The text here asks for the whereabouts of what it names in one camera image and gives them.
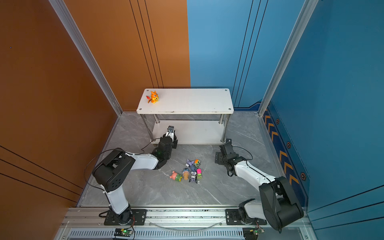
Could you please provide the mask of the purple bat toy figure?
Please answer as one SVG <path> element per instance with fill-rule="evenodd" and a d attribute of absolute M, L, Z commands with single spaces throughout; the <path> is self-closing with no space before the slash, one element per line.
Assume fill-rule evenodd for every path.
<path fill-rule="evenodd" d="M 192 172 L 196 171 L 196 166 L 194 161 L 187 160 L 186 167 L 190 168 Z"/>

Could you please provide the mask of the orange fox toy figure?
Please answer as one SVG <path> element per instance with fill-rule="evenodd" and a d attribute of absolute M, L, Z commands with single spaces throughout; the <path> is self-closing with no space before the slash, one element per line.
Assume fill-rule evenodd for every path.
<path fill-rule="evenodd" d="M 159 95 L 156 91 L 151 91 L 151 95 L 147 96 L 148 103 L 155 104 L 159 101 Z"/>

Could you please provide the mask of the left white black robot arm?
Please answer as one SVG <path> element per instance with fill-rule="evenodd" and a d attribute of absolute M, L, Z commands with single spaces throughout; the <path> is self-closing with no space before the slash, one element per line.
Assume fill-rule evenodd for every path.
<path fill-rule="evenodd" d="M 171 158 L 177 147 L 176 137 L 163 136 L 150 154 L 133 154 L 116 148 L 93 170 L 92 175 L 106 195 L 110 210 L 107 214 L 119 225 L 131 225 L 133 213 L 122 184 L 131 170 L 158 170 Z"/>

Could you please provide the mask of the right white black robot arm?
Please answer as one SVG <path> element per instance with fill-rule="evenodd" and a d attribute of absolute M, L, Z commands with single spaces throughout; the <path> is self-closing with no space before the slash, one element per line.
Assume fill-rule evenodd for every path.
<path fill-rule="evenodd" d="M 239 204 L 236 221 L 251 225 L 262 220 L 280 231 L 304 217 L 303 207 L 287 178 L 268 175 L 251 165 L 248 159 L 234 151 L 231 139 L 226 139 L 219 148 L 215 163 L 224 166 L 229 177 L 236 176 L 247 181 L 260 193 L 260 204 L 255 199 Z"/>

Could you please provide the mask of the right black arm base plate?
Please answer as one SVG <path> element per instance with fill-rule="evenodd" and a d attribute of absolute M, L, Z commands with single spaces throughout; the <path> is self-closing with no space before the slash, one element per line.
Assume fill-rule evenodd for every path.
<path fill-rule="evenodd" d="M 258 218 L 248 218 L 246 217 L 244 211 L 239 209 L 226 209 L 226 223 L 227 225 L 249 225 L 249 226 L 264 226 L 267 225 L 267 221 Z"/>

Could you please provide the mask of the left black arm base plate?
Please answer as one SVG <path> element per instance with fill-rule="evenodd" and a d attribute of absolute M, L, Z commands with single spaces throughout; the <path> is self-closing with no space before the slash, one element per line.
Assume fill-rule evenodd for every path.
<path fill-rule="evenodd" d="M 143 226 L 145 224 L 147 210 L 125 210 L 120 215 L 112 210 L 107 211 L 105 226 Z"/>

